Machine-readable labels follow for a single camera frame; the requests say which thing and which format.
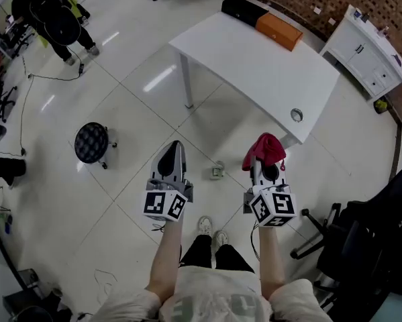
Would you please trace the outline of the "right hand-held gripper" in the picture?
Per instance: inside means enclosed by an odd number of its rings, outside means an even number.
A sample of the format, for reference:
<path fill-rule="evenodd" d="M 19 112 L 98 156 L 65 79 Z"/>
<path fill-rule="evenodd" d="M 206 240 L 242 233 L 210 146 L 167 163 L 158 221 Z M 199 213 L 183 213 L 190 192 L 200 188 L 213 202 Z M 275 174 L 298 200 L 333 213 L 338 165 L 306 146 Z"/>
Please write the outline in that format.
<path fill-rule="evenodd" d="M 282 227 L 297 216 L 296 198 L 280 162 L 269 170 L 263 160 L 251 158 L 250 178 L 253 187 L 244 193 L 243 213 L 252 213 L 259 227 Z M 278 186 L 265 186 L 270 181 Z"/>

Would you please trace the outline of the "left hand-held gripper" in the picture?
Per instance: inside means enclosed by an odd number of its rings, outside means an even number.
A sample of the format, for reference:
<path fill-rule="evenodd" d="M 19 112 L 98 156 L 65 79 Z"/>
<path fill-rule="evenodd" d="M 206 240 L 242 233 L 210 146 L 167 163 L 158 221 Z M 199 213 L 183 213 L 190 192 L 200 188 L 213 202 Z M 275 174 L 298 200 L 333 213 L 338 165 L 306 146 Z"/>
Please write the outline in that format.
<path fill-rule="evenodd" d="M 180 219 L 185 207 L 193 202 L 193 184 L 185 179 L 186 171 L 185 147 L 181 141 L 175 140 L 159 151 L 152 161 L 151 179 L 143 194 L 144 216 L 157 221 Z"/>

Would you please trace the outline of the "red cleaning cloth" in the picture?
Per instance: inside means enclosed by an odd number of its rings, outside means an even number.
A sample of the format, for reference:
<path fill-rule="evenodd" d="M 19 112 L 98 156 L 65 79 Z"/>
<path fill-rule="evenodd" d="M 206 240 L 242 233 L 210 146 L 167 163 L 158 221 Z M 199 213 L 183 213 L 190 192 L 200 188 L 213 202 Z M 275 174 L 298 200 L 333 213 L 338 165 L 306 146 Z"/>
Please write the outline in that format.
<path fill-rule="evenodd" d="M 263 133 L 250 147 L 242 163 L 243 171 L 249 171 L 253 156 L 265 166 L 272 166 L 278 163 L 280 169 L 285 171 L 285 158 L 287 155 L 280 141 L 271 133 Z"/>

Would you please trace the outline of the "person's left forearm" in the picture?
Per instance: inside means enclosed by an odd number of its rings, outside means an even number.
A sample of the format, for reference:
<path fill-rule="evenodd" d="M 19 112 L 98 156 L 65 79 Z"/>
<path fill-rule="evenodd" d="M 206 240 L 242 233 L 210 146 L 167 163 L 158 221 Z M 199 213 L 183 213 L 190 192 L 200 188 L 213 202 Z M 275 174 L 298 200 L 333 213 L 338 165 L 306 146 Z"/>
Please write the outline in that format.
<path fill-rule="evenodd" d="M 158 296 L 161 303 L 169 299 L 175 290 L 179 270 L 183 218 L 167 221 L 150 270 L 146 290 Z"/>

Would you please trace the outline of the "person's right forearm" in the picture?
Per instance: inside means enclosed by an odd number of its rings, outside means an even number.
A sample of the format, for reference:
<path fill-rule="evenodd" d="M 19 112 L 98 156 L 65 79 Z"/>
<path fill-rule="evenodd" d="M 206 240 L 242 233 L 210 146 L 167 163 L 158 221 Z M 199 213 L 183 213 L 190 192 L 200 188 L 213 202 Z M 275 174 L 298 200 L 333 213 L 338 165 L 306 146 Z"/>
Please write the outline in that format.
<path fill-rule="evenodd" d="M 259 242 L 261 292 L 268 300 L 286 281 L 276 229 L 260 227 Z"/>

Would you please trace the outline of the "person's white left shoe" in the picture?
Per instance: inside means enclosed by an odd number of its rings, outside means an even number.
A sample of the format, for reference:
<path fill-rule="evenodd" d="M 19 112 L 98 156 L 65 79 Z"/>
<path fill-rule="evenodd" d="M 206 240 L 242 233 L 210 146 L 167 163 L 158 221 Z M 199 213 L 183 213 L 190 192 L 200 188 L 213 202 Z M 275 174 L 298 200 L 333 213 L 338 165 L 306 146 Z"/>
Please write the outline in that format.
<path fill-rule="evenodd" d="M 198 220 L 197 234 L 212 237 L 212 235 L 213 235 L 213 224 L 212 224 L 212 220 L 211 220 L 210 217 L 202 216 Z"/>

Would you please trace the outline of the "person's white right shoe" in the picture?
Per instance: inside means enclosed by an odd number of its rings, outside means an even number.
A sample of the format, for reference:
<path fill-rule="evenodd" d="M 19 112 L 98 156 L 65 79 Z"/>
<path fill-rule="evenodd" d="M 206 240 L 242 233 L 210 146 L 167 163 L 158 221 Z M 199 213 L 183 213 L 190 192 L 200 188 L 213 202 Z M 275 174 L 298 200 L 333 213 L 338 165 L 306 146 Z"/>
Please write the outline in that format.
<path fill-rule="evenodd" d="M 220 247 L 228 244 L 228 235 L 224 230 L 219 230 L 215 232 L 214 235 L 214 246 L 215 251 L 218 251 Z"/>

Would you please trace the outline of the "person's left leg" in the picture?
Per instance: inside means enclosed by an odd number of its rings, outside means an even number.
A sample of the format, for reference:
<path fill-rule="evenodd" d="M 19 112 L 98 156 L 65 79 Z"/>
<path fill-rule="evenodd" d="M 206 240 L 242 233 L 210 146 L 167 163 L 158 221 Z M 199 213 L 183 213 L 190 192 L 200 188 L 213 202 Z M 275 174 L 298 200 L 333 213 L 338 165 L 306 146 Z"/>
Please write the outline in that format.
<path fill-rule="evenodd" d="M 211 268 L 212 237 L 207 234 L 198 235 L 180 261 L 180 267 L 197 266 Z"/>

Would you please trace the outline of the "person's leg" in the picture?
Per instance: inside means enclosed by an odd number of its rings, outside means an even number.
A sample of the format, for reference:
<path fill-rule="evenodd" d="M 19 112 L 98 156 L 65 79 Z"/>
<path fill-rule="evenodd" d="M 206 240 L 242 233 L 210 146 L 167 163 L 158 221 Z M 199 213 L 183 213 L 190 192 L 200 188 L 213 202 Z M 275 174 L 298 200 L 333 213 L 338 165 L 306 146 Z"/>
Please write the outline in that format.
<path fill-rule="evenodd" d="M 252 267 L 240 253 L 230 244 L 219 247 L 215 253 L 216 268 L 218 270 L 245 271 L 254 273 Z"/>
<path fill-rule="evenodd" d="M 212 237 L 207 234 L 198 235 L 180 261 L 180 267 L 197 266 L 211 268 Z"/>

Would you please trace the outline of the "black round stool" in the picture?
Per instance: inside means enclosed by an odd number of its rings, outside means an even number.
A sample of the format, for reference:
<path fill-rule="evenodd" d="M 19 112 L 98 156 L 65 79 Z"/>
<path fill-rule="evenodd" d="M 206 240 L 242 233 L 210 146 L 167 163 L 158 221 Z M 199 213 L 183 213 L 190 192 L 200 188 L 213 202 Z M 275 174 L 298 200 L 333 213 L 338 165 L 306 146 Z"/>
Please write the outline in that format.
<path fill-rule="evenodd" d="M 109 147 L 116 148 L 118 142 L 111 138 L 106 126 L 97 123 L 86 123 L 77 132 L 74 139 L 74 151 L 76 157 L 83 164 L 98 163 L 107 170 L 106 153 Z"/>

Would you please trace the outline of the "white table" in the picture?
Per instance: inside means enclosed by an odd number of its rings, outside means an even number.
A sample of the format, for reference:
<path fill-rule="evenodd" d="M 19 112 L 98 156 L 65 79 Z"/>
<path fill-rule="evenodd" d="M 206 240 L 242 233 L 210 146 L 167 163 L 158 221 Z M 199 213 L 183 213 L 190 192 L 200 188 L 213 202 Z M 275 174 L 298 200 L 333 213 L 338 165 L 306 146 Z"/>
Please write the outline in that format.
<path fill-rule="evenodd" d="M 251 26 L 218 12 L 169 42 L 193 106 L 189 63 L 219 77 L 286 132 L 287 149 L 303 144 L 317 123 L 340 73 L 304 42 L 286 50 Z"/>

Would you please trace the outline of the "person's torso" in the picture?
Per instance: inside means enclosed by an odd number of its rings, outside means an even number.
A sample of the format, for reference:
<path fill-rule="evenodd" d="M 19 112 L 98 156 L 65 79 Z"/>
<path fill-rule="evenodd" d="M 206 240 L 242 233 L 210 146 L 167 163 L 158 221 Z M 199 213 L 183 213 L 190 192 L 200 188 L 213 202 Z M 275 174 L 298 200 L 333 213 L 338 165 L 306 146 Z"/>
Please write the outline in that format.
<path fill-rule="evenodd" d="M 268 299 L 260 280 L 246 271 L 179 268 L 174 294 L 160 301 L 146 289 L 115 291 L 89 322 L 333 322 L 310 281 L 285 284 Z"/>

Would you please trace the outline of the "orange box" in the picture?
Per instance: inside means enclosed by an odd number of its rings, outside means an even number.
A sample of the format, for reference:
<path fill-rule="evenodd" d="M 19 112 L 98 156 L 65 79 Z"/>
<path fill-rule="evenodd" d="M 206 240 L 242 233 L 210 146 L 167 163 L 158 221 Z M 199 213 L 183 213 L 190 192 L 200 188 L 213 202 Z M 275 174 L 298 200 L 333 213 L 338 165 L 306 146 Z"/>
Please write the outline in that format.
<path fill-rule="evenodd" d="M 271 13 L 260 17 L 255 29 L 289 51 L 293 51 L 303 37 L 303 32 Z"/>

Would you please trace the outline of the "white cabinet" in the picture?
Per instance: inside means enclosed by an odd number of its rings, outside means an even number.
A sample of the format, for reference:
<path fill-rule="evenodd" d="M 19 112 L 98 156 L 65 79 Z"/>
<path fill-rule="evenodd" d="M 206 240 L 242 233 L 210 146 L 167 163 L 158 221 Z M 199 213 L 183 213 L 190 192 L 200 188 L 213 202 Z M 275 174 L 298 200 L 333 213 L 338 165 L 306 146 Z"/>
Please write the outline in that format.
<path fill-rule="evenodd" d="M 320 55 L 332 55 L 377 100 L 402 84 L 402 67 L 392 57 L 398 54 L 378 29 L 362 20 L 361 11 L 349 5 Z"/>

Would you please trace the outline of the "black box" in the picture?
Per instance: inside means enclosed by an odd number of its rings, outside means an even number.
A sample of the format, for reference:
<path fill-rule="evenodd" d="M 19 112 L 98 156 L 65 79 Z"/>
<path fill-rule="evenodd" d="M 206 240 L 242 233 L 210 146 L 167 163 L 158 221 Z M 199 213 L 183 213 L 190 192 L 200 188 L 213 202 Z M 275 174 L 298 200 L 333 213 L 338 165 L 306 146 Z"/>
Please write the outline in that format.
<path fill-rule="evenodd" d="M 247 0 L 223 0 L 221 11 L 253 28 L 256 27 L 258 19 L 268 13 L 267 9 Z"/>

